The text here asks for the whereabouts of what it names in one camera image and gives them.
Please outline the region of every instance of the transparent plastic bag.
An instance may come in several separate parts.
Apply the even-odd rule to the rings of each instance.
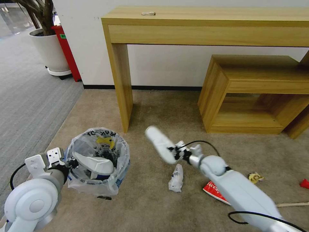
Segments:
[[[127,142],[116,132],[104,127],[90,128],[72,139],[65,160],[74,152],[87,157],[104,157],[113,162],[115,171],[101,179],[90,179],[90,171],[79,165],[68,176],[69,188],[95,196],[110,197],[118,194],[119,186],[130,166],[130,151]]]
[[[183,167],[177,164],[171,180],[168,182],[168,189],[174,192],[181,192],[183,186]]]

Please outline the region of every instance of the carpet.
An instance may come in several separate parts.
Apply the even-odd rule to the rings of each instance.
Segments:
[[[82,82],[48,74],[28,33],[0,41],[0,216],[9,179],[25,158],[45,151],[82,93]],[[29,176],[22,168],[15,185]]]
[[[207,134],[197,108],[198,96],[199,92],[133,91],[130,127],[124,134],[115,91],[84,90],[48,148],[65,149],[88,128],[106,127],[128,142],[131,166],[111,201],[65,186],[58,214],[42,231],[259,231],[229,220],[227,213],[233,209],[203,192],[208,179],[184,161],[182,192],[169,191],[175,165],[164,163],[144,136],[149,125],[156,125],[175,143],[211,142],[233,169],[264,176],[257,186],[276,203],[309,201],[309,190],[299,186],[309,177],[308,130],[295,140],[284,133]],[[206,144],[201,146],[205,155],[214,154]],[[309,230],[308,206],[279,211],[286,220]]]

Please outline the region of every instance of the yellow label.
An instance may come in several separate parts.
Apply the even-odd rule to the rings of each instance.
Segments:
[[[102,137],[97,137],[97,143],[105,143],[105,144],[109,144],[109,148],[112,149],[115,145],[115,142],[113,141],[112,137],[106,137],[106,138],[102,138]]]

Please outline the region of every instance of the white wall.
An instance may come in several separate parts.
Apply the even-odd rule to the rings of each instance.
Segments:
[[[53,0],[86,85],[114,84],[101,17],[118,5],[309,7],[308,0]],[[277,54],[300,60],[308,49],[129,45],[132,85],[202,86],[211,54]]]

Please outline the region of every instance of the wooden stick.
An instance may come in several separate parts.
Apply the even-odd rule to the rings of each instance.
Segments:
[[[309,206],[309,201],[298,202],[298,203],[279,203],[276,204],[277,207],[291,207],[291,206]]]

